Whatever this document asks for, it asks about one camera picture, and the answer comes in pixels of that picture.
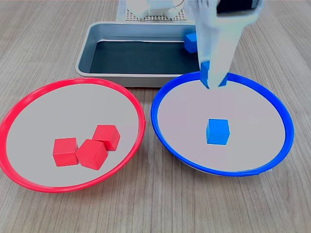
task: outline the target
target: table surface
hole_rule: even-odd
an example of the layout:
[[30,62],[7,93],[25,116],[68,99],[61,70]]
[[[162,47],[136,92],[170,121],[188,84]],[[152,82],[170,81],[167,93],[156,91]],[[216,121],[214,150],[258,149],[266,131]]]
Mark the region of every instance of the table surface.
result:
[[[118,4],[0,1],[0,119],[28,93],[78,77],[74,65],[88,26],[114,21]],[[219,177],[181,163],[151,124],[158,90],[131,88],[147,120],[135,157],[108,180],[65,194],[27,190],[1,170],[0,232],[310,233],[310,12],[310,1],[266,1],[232,64],[232,72],[269,88],[292,115],[294,145],[272,171]]]

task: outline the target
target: red bowl rim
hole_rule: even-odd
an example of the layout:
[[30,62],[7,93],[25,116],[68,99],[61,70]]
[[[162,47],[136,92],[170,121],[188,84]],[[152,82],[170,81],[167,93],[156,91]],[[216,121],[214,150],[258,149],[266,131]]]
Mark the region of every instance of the red bowl rim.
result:
[[[16,117],[34,100],[37,98],[54,91],[58,88],[69,86],[69,85],[75,85],[75,84],[97,84],[106,86],[109,88],[112,88],[116,91],[119,91],[123,95],[125,95],[131,103],[134,105],[137,114],[138,114],[138,135],[137,139],[131,149],[131,151],[128,153],[128,155],[122,160],[121,163],[119,163],[114,169],[109,171],[108,173],[91,180],[86,183],[73,185],[73,186],[65,186],[65,187],[49,187],[49,186],[43,186],[36,183],[33,183],[22,176],[20,176],[11,166],[10,161],[8,159],[7,153],[6,153],[6,140],[9,133],[9,130],[16,119]],[[117,173],[121,168],[123,168],[135,155],[137,150],[139,149],[143,136],[146,129],[146,119],[145,114],[143,111],[143,108],[139,102],[139,100],[126,88],[123,86],[113,83],[108,80],[98,79],[98,78],[74,78],[74,79],[67,79],[67,80],[61,80],[55,83],[51,83],[49,85],[46,85],[26,97],[24,97],[21,101],[19,101],[6,115],[6,117],[3,119],[2,123],[0,124],[0,167],[2,168],[3,172],[14,182],[18,183],[19,185],[39,192],[46,192],[46,193],[64,193],[64,192],[71,192],[71,191],[77,191],[84,188],[91,187],[101,181],[104,181],[111,177],[113,174]]]

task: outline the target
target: blue cube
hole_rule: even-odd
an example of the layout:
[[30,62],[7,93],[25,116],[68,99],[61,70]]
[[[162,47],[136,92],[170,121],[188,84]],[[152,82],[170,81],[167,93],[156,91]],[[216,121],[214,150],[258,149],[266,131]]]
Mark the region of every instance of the blue cube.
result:
[[189,53],[194,53],[198,51],[196,33],[186,35],[184,47]]
[[[206,86],[208,89],[208,70],[209,70],[209,61],[208,62],[202,62],[201,64],[201,82],[204,86]],[[221,82],[219,86],[226,86],[227,85],[227,75],[225,76],[224,80]]]
[[206,129],[207,143],[226,145],[230,136],[229,122],[225,119],[209,119]]

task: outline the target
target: red cube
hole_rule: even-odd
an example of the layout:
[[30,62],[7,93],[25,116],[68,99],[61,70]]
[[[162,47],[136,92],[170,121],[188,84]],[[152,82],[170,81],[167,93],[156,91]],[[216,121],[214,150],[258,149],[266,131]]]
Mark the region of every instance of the red cube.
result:
[[76,138],[58,138],[54,142],[53,157],[56,166],[77,165],[76,151],[78,149]]
[[119,144],[120,134],[115,125],[98,125],[92,140],[103,142],[108,151],[115,151]]
[[76,156],[82,166],[99,170],[108,153],[102,142],[87,139],[77,150]]

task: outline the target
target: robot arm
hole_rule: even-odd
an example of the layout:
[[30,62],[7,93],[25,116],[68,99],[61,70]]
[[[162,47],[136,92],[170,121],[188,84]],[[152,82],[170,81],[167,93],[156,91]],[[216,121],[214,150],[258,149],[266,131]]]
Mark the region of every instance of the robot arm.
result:
[[229,72],[244,28],[261,12],[261,0],[189,0],[195,12],[199,65],[209,61],[207,85],[216,88]]

